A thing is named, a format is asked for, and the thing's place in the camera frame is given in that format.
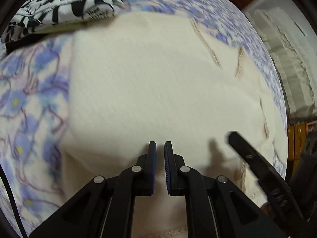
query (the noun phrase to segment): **white cloth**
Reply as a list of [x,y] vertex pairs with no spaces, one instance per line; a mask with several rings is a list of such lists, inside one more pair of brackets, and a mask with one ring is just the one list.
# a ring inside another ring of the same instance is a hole
[[163,146],[170,140],[186,165],[228,176],[258,206],[266,201],[227,135],[238,131],[270,163],[274,149],[287,154],[287,136],[243,48],[228,47],[189,19],[128,13],[78,31],[71,67],[70,126],[61,142],[67,198],[95,175],[134,165],[153,140],[154,196],[136,198],[133,237],[186,225],[184,197],[166,190]]

